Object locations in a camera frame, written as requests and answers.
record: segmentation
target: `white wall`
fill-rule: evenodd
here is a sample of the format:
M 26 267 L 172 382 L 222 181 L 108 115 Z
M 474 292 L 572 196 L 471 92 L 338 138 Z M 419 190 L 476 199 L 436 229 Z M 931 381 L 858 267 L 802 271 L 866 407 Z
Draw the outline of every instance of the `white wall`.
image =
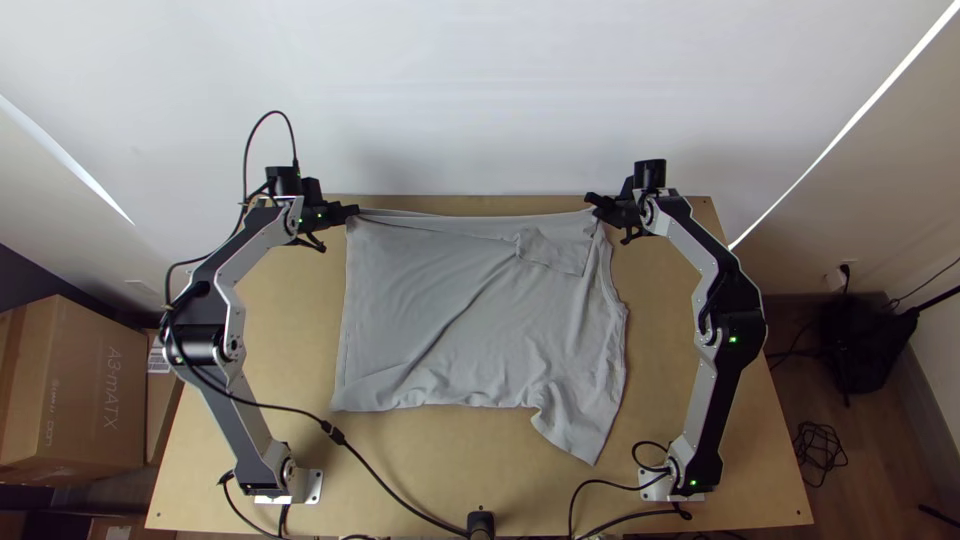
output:
M 951 242 L 954 253 L 918 269 L 897 283 L 888 292 L 896 298 L 912 291 L 929 277 L 960 256 L 960 230 L 954 231 Z M 930 285 L 903 301 L 903 308 L 919 305 L 960 284 L 960 265 L 945 272 Z M 960 450 L 960 348 L 957 347 L 957 324 L 960 322 L 960 296 L 954 296 L 923 311 L 910 346 L 937 399 L 944 420 Z
M 166 259 L 2 112 L 0 185 L 0 243 L 114 306 L 158 311 L 124 280 L 159 292 Z
M 169 259 L 229 230 L 270 108 L 328 192 L 612 192 L 665 157 L 735 238 L 947 4 L 23 1 L 0 94 Z M 262 135 L 254 181 L 288 159 L 278 124 Z
M 853 291 L 899 297 L 960 256 L 960 18 L 735 250 L 765 294 L 825 292 L 857 258 Z M 960 265 L 904 300 L 960 283 Z M 920 316 L 911 346 L 960 448 L 960 298 Z

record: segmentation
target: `power outlet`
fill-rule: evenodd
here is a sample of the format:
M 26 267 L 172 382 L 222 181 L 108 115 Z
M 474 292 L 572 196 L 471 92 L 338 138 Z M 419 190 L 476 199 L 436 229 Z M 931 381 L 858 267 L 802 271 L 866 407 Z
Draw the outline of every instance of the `power outlet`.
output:
M 840 269 L 841 266 L 847 265 L 850 269 L 850 275 L 853 276 L 853 265 L 858 263 L 860 259 L 841 259 L 840 262 L 831 269 L 829 272 L 823 275 L 823 281 L 827 285 L 827 290 L 830 292 L 842 291 L 844 287 L 847 286 L 847 275 L 843 273 L 843 270 Z

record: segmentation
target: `metal mounting plate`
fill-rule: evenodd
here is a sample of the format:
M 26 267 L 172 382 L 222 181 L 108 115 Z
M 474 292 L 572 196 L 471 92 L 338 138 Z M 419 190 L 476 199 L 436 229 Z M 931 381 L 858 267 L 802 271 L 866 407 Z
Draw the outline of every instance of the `metal mounting plate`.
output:
M 322 469 L 294 469 L 288 480 L 290 495 L 267 497 L 257 495 L 256 504 L 317 504 L 320 502 L 320 488 L 323 486 Z
M 638 485 L 640 486 L 653 480 L 657 475 L 663 474 L 646 471 L 643 468 L 639 468 L 637 471 L 637 479 L 640 482 Z M 644 502 L 701 502 L 706 500 L 703 493 L 694 493 L 689 497 L 672 494 L 674 482 L 676 482 L 676 477 L 673 474 L 667 474 L 660 480 L 640 490 L 640 499 Z

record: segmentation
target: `wooden table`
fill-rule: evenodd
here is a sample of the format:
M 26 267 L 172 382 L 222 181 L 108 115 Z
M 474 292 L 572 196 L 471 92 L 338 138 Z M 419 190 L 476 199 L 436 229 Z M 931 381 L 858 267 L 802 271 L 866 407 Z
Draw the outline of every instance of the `wooden table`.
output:
M 580 197 L 344 197 L 367 208 L 446 215 L 530 215 L 572 211 Z M 722 238 L 708 198 L 690 199 L 696 218 Z M 614 246 L 613 278 L 630 311 L 628 378 L 620 412 L 596 467 L 547 442 L 530 425 L 532 409 L 426 406 L 381 413 L 328 413 L 344 294 L 342 229 L 318 235 L 325 255 L 302 248 L 272 250 L 240 283 L 247 304 L 244 370 L 257 399 L 304 408 L 330 419 L 381 476 L 415 506 L 457 526 L 479 506 L 504 536 L 566 535 L 570 495 L 587 478 L 636 485 L 630 447 L 663 444 L 683 425 L 697 369 L 690 294 L 694 269 L 663 238 L 629 246 L 607 230 Z M 287 441 L 300 466 L 323 468 L 320 503 L 295 506 L 291 534 L 449 536 L 394 502 L 361 465 L 309 420 L 264 411 L 273 436 Z M 783 413 L 761 356 L 748 366 L 721 447 L 723 480 L 706 502 L 686 503 L 694 515 L 644 518 L 611 532 L 746 529 L 813 522 Z M 644 456 L 656 463 L 662 456 Z M 230 511 L 220 475 L 235 460 L 193 388 L 184 391 L 150 506 L 147 526 L 211 532 L 250 532 Z M 254 506 L 234 482 L 231 494 L 255 523 L 275 530 L 278 507 Z M 575 530 L 623 514 L 665 505 L 605 486 L 578 497 Z

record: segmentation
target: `wrinkled fabric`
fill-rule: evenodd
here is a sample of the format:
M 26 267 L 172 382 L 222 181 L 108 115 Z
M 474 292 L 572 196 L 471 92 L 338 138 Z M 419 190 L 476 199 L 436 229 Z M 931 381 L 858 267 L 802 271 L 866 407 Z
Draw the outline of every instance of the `wrinkled fabric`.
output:
M 626 309 L 589 211 L 448 217 L 362 210 L 331 408 L 532 407 L 596 463 L 620 407 Z

